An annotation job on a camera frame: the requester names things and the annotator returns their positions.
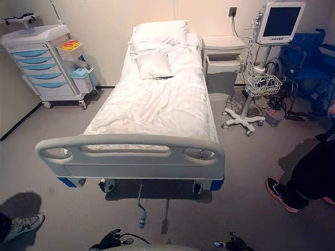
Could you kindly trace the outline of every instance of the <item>monitor screen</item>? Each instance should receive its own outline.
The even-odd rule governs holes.
[[[266,22],[264,37],[290,36],[300,7],[272,7]]]

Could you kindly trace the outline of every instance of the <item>mattress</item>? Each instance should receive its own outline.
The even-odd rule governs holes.
[[[129,48],[121,78],[84,134],[155,134],[218,143],[202,70],[200,40],[188,36],[184,46],[169,48],[174,76],[141,79]],[[91,145],[94,150],[155,149],[154,145]]]

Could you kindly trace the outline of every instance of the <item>sneaker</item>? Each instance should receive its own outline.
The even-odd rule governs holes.
[[[12,225],[10,227],[9,233],[6,236],[4,242],[9,242],[21,234],[28,233],[35,230],[45,220],[45,216],[42,214],[34,215],[30,218],[16,218],[12,220]]]
[[[286,190],[287,190],[286,186],[279,184],[272,178],[268,178],[265,181],[265,186],[269,194],[273,198],[278,200],[288,212],[291,212],[291,213],[299,212],[300,209],[304,208],[308,204],[308,201],[306,201],[307,204],[304,203],[304,205],[299,207],[299,206],[292,205],[292,203],[289,203],[287,200],[287,197],[285,196]]]
[[[332,205],[332,206],[335,206],[335,201],[333,201],[332,199],[330,199],[329,197],[324,197],[322,198],[323,201],[328,204],[328,205]]]

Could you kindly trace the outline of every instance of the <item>wall outlet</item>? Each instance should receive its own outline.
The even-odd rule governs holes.
[[[237,7],[230,7],[229,8],[229,15],[228,15],[228,17],[234,17],[234,16],[236,16],[236,11],[237,11]]]

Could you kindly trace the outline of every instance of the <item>bed footboard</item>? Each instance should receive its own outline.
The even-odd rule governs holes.
[[[166,151],[90,150],[88,145],[160,145]],[[54,154],[52,149],[68,154]],[[211,152],[193,156],[188,149]],[[212,141],[147,134],[78,135],[43,140],[35,147],[37,155],[58,177],[114,179],[193,179],[222,180],[225,153]]]

